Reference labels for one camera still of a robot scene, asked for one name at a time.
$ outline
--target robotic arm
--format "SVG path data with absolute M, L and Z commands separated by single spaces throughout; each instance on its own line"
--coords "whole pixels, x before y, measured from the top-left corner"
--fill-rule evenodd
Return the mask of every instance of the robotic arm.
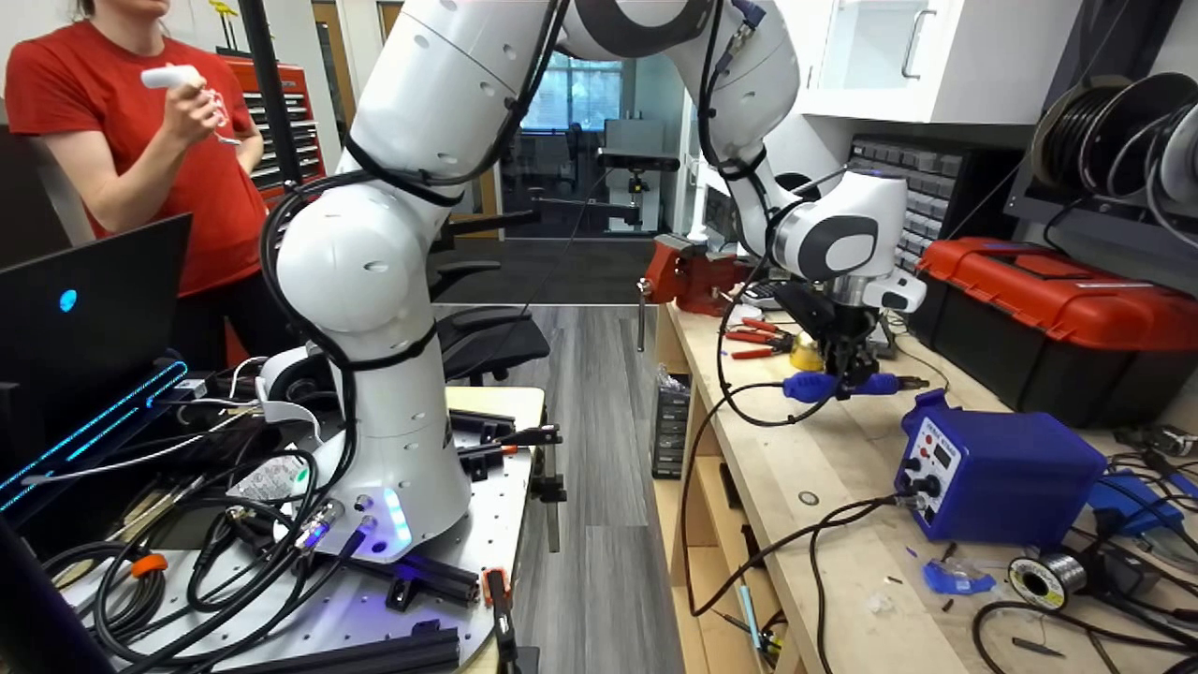
M 571 58 L 675 62 L 747 253 L 793 278 L 835 281 L 843 308 L 920 299 L 889 258 L 903 185 L 845 177 L 817 205 L 774 186 L 764 137 L 796 97 L 774 0 L 409 0 L 330 191 L 293 220 L 271 219 L 280 248 L 263 248 L 264 281 L 330 355 L 346 421 L 314 454 L 319 476 L 293 476 L 293 492 L 314 480 L 330 497 L 310 552 L 338 553 L 369 521 L 356 558 L 386 566 L 466 515 L 446 437 L 426 248 L 521 125 L 553 43 Z

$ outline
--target blue device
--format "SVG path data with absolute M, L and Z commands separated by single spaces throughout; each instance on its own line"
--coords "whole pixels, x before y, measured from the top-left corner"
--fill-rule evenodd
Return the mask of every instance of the blue device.
M 1049 411 L 959 411 L 940 389 L 903 427 L 895 482 L 929 541 L 1056 546 L 1106 465 Z

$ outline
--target red storage bin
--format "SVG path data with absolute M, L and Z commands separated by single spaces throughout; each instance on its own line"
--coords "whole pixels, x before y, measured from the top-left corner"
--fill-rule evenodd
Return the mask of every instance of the red storage bin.
M 912 335 L 1011 410 L 1147 424 L 1198 365 L 1198 299 L 1008 241 L 935 241 Z

